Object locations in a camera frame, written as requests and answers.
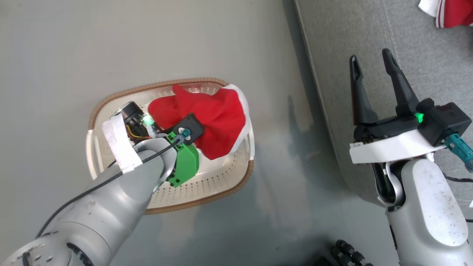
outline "plastic basket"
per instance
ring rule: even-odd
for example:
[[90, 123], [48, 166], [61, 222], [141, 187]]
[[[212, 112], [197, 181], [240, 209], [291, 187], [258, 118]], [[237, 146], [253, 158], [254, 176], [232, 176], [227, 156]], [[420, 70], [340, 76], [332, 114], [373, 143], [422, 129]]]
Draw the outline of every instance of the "plastic basket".
[[[144, 112], [149, 103], [160, 97], [174, 95], [172, 85], [179, 84], [192, 93], [213, 95], [228, 83], [214, 78], [170, 80], [153, 83], [112, 94], [102, 100], [90, 117], [86, 153], [87, 163], [93, 179], [104, 171], [114, 156], [102, 133], [102, 123], [125, 103], [136, 102]], [[209, 160], [200, 154], [197, 174], [185, 184], [174, 188], [165, 182], [152, 196], [145, 214], [165, 213], [205, 204], [241, 189], [253, 170], [253, 128], [238, 150], [227, 156]]]

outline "red cloth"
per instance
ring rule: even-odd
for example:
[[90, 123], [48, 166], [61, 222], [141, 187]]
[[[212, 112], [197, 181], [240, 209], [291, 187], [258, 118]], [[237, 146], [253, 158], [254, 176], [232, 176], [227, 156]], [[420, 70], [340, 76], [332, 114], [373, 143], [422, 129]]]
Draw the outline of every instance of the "red cloth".
[[205, 127], [195, 141], [197, 148], [210, 160], [227, 155], [245, 125], [238, 94], [232, 89], [219, 89], [216, 94], [190, 93], [173, 86], [175, 96], [153, 100], [148, 112], [164, 129], [180, 122], [189, 113]]
[[440, 28], [473, 26], [473, 0], [441, 0], [435, 23]]

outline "black cable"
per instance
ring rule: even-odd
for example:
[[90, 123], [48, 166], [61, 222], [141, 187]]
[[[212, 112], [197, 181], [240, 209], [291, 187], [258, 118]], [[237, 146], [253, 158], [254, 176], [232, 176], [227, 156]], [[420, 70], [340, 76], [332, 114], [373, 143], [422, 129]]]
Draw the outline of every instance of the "black cable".
[[28, 257], [29, 257], [29, 256], [30, 256], [29, 252], [23, 253], [23, 256], [22, 256], [22, 257], [23, 257], [23, 259], [22, 259], [22, 261], [23, 261], [23, 266], [30, 266], [29, 260], [28, 260]]
[[473, 183], [473, 179], [471, 178], [455, 178], [455, 177], [449, 177], [445, 173], [443, 174], [446, 180], [450, 180], [454, 182], [462, 182], [462, 183]]
[[[144, 159], [142, 162], [145, 163], [145, 162], [148, 162], [156, 157], [158, 157], [159, 155], [163, 154], [164, 152], [168, 151], [169, 149], [173, 148], [174, 146], [176, 146], [178, 143], [178, 141], [175, 141], [173, 142], [171, 145], [165, 147], [164, 149], [162, 149], [161, 151], [149, 156], [148, 158]], [[39, 238], [44, 230], [46, 229], [46, 227], [48, 227], [49, 223], [56, 217], [56, 215], [58, 215], [62, 210], [64, 210], [67, 206], [69, 206], [71, 203], [75, 202], [76, 200], [82, 198], [83, 196], [87, 195], [87, 194], [90, 194], [91, 192], [93, 191], [96, 191], [97, 189], [105, 186], [106, 184], [114, 181], [115, 179], [119, 178], [121, 175], [123, 175], [123, 172], [120, 172], [114, 176], [112, 176], [111, 178], [107, 179], [106, 181], [98, 184], [97, 186], [79, 194], [78, 196], [74, 197], [73, 199], [69, 200], [68, 202], [66, 202], [65, 204], [63, 204], [59, 209], [57, 209], [50, 217], [49, 219], [46, 221], [46, 223], [43, 225], [43, 227], [40, 229], [40, 231], [38, 232], [38, 234], [36, 235], [35, 238]]]
[[109, 164], [109, 165], [107, 166], [107, 168], [110, 168], [110, 167], [111, 167], [114, 163], [116, 163], [116, 162], [117, 162], [117, 160], [114, 160], [111, 164]]

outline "basket rim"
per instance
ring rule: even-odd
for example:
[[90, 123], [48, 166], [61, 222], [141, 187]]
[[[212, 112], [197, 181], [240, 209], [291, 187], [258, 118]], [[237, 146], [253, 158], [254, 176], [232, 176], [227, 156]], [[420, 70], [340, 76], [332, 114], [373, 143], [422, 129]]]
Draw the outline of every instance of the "basket rim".
[[[96, 123], [96, 120], [97, 120], [97, 116], [98, 116], [100, 110], [102, 110], [102, 108], [106, 104], [108, 104], [109, 102], [111, 102], [115, 99], [130, 95], [130, 94], [146, 91], [146, 90], [171, 86], [171, 85], [174, 85], [174, 84], [185, 85], [185, 84], [191, 84], [191, 83], [215, 83], [215, 84], [218, 84], [220, 87], [225, 87], [225, 86], [228, 85], [228, 83], [226, 83], [225, 81], [220, 80], [220, 79], [216, 79], [216, 78], [193, 78], [193, 79], [179, 79], [179, 80], [168, 80], [168, 81], [156, 82], [156, 83], [151, 83], [151, 84], [147, 84], [147, 85], [127, 89], [127, 90], [124, 90], [124, 91], [120, 91], [120, 92], [117, 92], [117, 93], [114, 93], [114, 94], [111, 94], [111, 95], [107, 96], [106, 98], [101, 100], [95, 106], [94, 110], [92, 111], [92, 114], [90, 115], [90, 119], [89, 119], [89, 123], [88, 123], [88, 129], [89, 130], [94, 130], [95, 123]], [[214, 195], [204, 197], [202, 199], [198, 199], [198, 200], [194, 200], [194, 201], [190, 201], [190, 202], [186, 202], [186, 203], [181, 203], [181, 204], [176, 204], [176, 205], [171, 205], [171, 206], [165, 206], [165, 207], [159, 207], [159, 208], [146, 209], [145, 215], [158, 214], [158, 213], [167, 213], [167, 212], [182, 210], [182, 209], [186, 209], [186, 208], [190, 208], [190, 207], [195, 207], [195, 206], [206, 204], [206, 203], [212, 202], [214, 200], [218, 200], [220, 198], [223, 198], [225, 196], [231, 195], [231, 194], [237, 192], [238, 190], [240, 190], [247, 183], [247, 181], [250, 178], [251, 173], [253, 171], [253, 166], [254, 166], [254, 160], [248, 160], [248, 166], [246, 168], [245, 175], [240, 180], [240, 182], [238, 182], [234, 187], [232, 187], [230, 189], [227, 189], [225, 191], [219, 192], [219, 193], [214, 194]]]

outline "teal connector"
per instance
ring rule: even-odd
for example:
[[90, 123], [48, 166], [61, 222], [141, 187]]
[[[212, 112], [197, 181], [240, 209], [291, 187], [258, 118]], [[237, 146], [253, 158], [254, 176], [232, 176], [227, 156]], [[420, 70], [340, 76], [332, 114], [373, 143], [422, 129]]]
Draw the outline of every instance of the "teal connector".
[[465, 163], [468, 172], [473, 173], [473, 150], [460, 135], [451, 134], [448, 136], [445, 146]]

